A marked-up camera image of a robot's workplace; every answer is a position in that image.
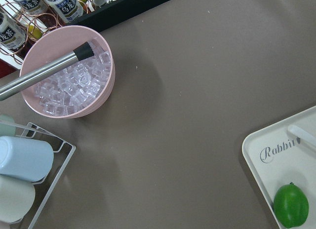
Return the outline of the white ceramic spoon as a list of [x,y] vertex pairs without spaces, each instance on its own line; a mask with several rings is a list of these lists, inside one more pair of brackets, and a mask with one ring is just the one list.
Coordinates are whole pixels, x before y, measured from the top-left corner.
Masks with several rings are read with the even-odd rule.
[[308,131],[304,130],[303,128],[291,124],[287,127],[287,131],[292,135],[296,136],[304,142],[308,147],[310,147],[314,152],[316,151],[316,136],[312,135]]

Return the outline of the pink ice bowl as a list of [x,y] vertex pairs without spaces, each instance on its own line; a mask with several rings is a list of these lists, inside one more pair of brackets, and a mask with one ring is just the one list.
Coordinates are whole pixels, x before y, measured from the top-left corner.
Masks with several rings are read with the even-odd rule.
[[[48,64],[89,40],[95,40],[105,51],[109,52],[111,58],[113,57],[107,41],[97,31],[79,25],[64,26],[44,35],[32,46],[24,59],[20,76]],[[112,92],[115,76],[115,65],[112,59],[107,83],[96,99],[90,105],[76,113],[57,116],[57,118],[78,118],[88,115],[100,108]]]

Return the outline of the steel muddler black tip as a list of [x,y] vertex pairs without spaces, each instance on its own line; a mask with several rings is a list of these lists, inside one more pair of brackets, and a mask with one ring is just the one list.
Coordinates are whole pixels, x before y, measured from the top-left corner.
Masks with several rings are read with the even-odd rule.
[[32,85],[52,76],[79,61],[93,57],[94,52],[89,42],[85,42],[68,54],[51,61],[50,63],[35,69],[19,78],[9,82],[0,88],[0,100],[3,101]]

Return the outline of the black tray edge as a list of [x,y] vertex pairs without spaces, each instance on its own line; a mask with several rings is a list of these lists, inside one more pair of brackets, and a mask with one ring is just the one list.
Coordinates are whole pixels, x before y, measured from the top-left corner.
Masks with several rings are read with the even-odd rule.
[[84,14],[68,25],[79,25],[102,32],[170,0],[116,0]]

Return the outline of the beige rabbit tray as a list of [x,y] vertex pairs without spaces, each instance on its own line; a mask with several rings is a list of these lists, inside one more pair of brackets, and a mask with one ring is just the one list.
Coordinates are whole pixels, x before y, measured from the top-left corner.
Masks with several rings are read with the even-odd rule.
[[242,143],[242,155],[265,199],[271,214],[277,190],[293,182],[309,202],[303,229],[316,227],[316,147],[290,133],[296,125],[316,134],[316,109],[309,108],[248,135]]

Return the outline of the light blue cup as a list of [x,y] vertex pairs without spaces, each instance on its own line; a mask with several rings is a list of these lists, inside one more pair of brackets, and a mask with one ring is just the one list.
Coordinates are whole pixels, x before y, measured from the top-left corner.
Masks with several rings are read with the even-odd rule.
[[0,173],[37,182],[50,172],[54,160],[52,146],[45,141],[2,136],[0,138]]

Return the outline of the tea bottle with label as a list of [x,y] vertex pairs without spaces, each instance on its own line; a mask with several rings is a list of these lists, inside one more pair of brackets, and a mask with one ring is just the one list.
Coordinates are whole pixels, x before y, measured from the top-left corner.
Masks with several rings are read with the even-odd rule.
[[78,0],[46,0],[66,24],[83,15],[84,9]]

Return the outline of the mint green cup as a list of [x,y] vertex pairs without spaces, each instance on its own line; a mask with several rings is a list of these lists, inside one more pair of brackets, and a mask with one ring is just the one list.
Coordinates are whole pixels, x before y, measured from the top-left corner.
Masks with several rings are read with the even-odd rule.
[[[0,119],[14,123],[14,119],[6,114],[0,114]],[[15,126],[0,124],[0,135],[1,136],[15,136],[16,128]]]

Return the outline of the green lime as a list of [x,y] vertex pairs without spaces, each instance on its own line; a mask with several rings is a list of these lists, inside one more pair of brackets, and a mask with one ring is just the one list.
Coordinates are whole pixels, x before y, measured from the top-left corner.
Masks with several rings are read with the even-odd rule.
[[304,192],[293,182],[280,187],[274,197],[273,211],[287,229],[303,225],[309,215],[309,202]]

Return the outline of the white cup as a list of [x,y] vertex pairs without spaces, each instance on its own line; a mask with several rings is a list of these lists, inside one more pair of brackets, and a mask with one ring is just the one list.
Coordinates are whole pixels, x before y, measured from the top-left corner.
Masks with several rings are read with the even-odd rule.
[[0,220],[13,223],[22,219],[35,200],[35,187],[32,183],[0,176]]

